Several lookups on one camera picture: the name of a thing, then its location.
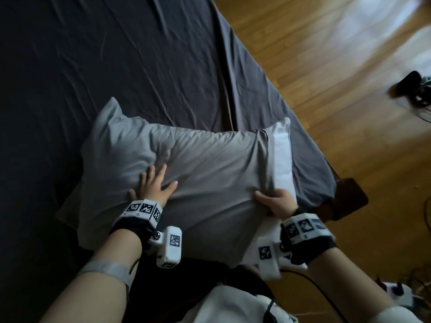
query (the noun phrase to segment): mattress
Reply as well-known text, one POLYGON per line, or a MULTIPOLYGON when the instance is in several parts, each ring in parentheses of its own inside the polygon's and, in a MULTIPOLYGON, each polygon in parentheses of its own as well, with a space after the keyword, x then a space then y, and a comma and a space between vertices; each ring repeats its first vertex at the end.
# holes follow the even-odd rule
POLYGON ((334 196, 322 153, 212 0, 1 0, 0 13, 9 313, 19 300, 37 316, 69 278, 52 272, 72 263, 54 213, 81 178, 82 142, 112 96, 128 117, 213 132, 288 117, 298 204, 334 196), (35 298, 40 286, 46 296, 35 298))

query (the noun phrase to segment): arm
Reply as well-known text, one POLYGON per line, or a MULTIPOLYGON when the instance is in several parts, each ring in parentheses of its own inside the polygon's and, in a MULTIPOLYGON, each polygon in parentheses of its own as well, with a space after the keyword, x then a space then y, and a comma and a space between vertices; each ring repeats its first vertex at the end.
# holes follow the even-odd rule
MULTIPOLYGON (((276 190, 278 197, 256 192, 256 199, 271 208, 282 221, 291 217, 298 205, 287 190, 276 190)), ((327 249, 308 265, 313 280, 351 323, 369 322, 394 301, 338 248, 327 249)))
MULTIPOLYGON (((166 165, 163 165, 159 174, 155 176, 155 168, 151 166, 148 179, 146 173, 141 174, 139 199, 156 201, 161 207, 166 205, 178 183, 174 181, 162 191, 161 184, 165 171, 166 165)), ((129 195, 133 201, 138 199, 134 190, 129 190, 129 195)), ((91 261, 118 263, 130 270, 141 257, 142 244, 151 236, 143 237, 139 232, 136 234, 128 229, 115 229, 116 227, 118 228, 117 225, 114 226, 114 232, 91 261)), ((72 281, 40 322, 119 323, 122 321, 126 303, 126 286, 123 282, 104 273, 86 272, 72 281)))

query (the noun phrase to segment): forearm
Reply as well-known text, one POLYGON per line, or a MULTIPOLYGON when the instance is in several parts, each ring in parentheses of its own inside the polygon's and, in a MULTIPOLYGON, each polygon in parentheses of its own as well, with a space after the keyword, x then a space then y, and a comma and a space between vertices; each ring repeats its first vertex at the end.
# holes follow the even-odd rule
POLYGON ((338 248, 326 250, 308 264, 313 280, 350 323, 366 323, 393 300, 338 248))
MULTIPOLYGON (((91 260, 119 263, 131 269, 141 252, 139 238, 121 229, 109 236, 91 260)), ((41 322, 121 322, 125 308, 124 283, 104 273, 87 272, 72 281, 41 322)))

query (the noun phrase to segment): person's left arm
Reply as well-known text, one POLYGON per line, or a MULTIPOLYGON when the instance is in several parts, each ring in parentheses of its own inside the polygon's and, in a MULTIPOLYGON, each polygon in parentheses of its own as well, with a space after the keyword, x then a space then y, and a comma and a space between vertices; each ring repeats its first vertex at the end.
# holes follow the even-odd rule
MULTIPOLYGON (((166 165, 155 176, 155 168, 151 166, 148 178, 146 173, 141 175, 139 195, 134 190, 129 190, 131 199, 153 200, 164 207, 178 184, 174 181, 162 191, 165 171, 166 165)), ((115 230, 91 261, 121 264, 130 271, 141 257, 142 243, 146 242, 138 235, 128 229, 115 230)), ((119 323, 126 309, 126 299, 126 286, 123 282, 105 273, 85 272, 77 276, 62 292, 40 323, 119 323)))

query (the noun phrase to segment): dark gray bed sheet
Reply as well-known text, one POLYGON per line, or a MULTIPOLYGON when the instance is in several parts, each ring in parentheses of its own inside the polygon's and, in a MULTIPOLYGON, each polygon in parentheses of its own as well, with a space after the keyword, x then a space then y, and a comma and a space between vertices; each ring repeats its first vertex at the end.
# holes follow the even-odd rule
POLYGON ((299 204, 334 195, 323 155, 212 0, 1 0, 0 14, 6 318, 34 319, 71 277, 54 212, 112 96, 129 117, 213 132, 289 117, 299 204))

